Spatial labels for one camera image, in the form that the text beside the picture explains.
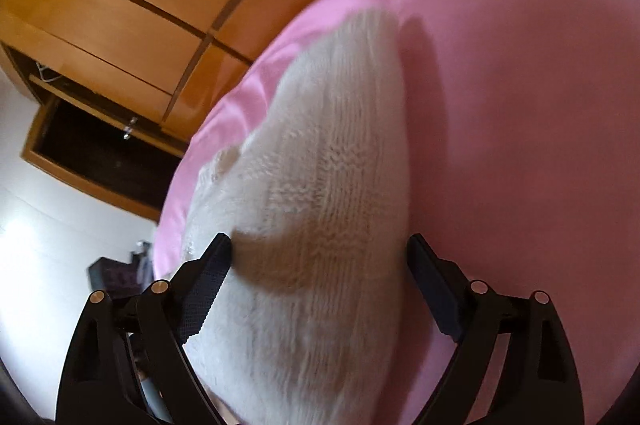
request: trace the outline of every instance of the pink bed sheet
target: pink bed sheet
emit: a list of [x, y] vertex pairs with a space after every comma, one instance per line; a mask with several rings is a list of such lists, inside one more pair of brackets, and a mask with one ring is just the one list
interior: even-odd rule
[[[411, 230], [499, 292], [552, 296], [595, 423], [640, 360], [640, 0], [316, 1], [193, 137], [162, 211], [156, 275], [177, 264], [202, 165], [260, 123], [301, 49], [372, 6], [401, 25]], [[376, 423], [411, 423], [453, 348], [408, 281]]]

